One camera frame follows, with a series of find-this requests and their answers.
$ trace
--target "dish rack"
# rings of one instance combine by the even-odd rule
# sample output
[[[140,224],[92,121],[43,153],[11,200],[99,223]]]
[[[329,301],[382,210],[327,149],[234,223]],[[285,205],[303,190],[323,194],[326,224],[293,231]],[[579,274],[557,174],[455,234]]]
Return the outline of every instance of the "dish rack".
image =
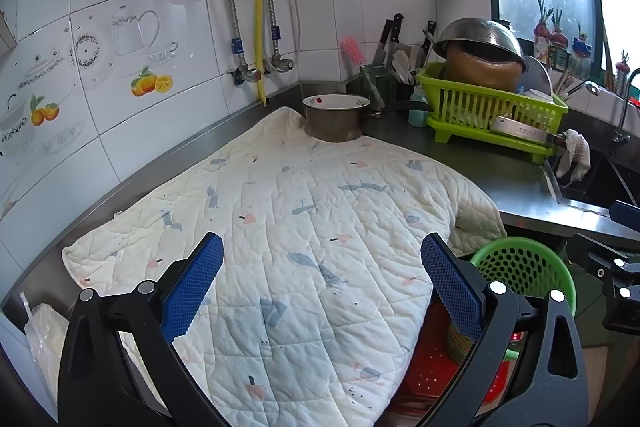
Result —
[[[541,164],[555,154],[553,146],[545,146],[515,137],[490,132],[496,116],[543,129],[549,134],[558,133],[562,117],[569,111],[556,95],[555,103],[542,102],[512,92],[439,80],[427,76],[425,71],[417,75],[433,112],[427,124],[433,127],[438,143],[447,143],[451,135],[494,143],[531,153],[533,163]]]

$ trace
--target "kitchen faucet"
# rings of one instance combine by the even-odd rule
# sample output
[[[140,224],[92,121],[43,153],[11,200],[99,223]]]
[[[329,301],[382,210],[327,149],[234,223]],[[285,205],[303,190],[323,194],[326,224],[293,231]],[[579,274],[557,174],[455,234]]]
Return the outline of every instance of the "kitchen faucet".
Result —
[[[625,125],[626,110],[628,109],[629,104],[629,95],[631,94],[631,82],[638,73],[640,73],[640,68],[634,70],[634,72],[631,73],[628,83],[626,84],[625,104],[622,108],[622,114],[620,115],[620,123],[618,124],[618,128],[616,129],[616,135],[611,140],[611,154],[613,154],[619,147],[623,146],[626,143],[629,143],[629,141],[631,140],[631,137],[627,133],[623,132],[623,127]]]

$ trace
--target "silver screw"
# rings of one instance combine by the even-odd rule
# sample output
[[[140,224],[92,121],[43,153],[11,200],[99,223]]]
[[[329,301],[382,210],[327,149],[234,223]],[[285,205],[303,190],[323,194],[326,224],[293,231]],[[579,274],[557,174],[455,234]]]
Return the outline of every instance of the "silver screw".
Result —
[[[551,290],[551,298],[556,302],[564,301],[564,294],[560,290]]]
[[[498,295],[502,295],[507,291],[507,286],[505,286],[504,283],[500,281],[493,281],[489,285],[489,288],[491,288],[492,292],[497,293]]]
[[[156,289],[156,285],[153,281],[143,281],[138,285],[138,292],[142,295],[149,295],[154,289]]]
[[[90,301],[93,296],[94,291],[91,288],[85,288],[80,292],[80,300],[84,302]]]

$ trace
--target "sink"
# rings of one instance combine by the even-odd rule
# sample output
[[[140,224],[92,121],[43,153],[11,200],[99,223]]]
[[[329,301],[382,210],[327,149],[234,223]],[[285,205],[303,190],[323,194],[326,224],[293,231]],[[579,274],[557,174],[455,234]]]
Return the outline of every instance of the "sink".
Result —
[[[549,158],[548,163],[553,172],[559,161],[559,157]],[[603,216],[609,215],[609,207],[615,201],[638,206],[634,196],[640,194],[638,172],[618,166],[608,156],[594,150],[591,150],[591,169],[581,181],[571,182],[573,168],[559,180],[554,175],[551,176],[559,203]]]

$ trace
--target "soap bottle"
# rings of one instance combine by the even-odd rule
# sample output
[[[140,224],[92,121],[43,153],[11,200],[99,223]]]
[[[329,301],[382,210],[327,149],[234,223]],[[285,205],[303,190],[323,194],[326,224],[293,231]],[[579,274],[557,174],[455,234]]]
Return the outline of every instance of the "soap bottle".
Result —
[[[422,86],[415,86],[414,93],[409,97],[412,102],[427,103],[427,95]],[[427,111],[409,111],[409,124],[414,127],[427,127]]]

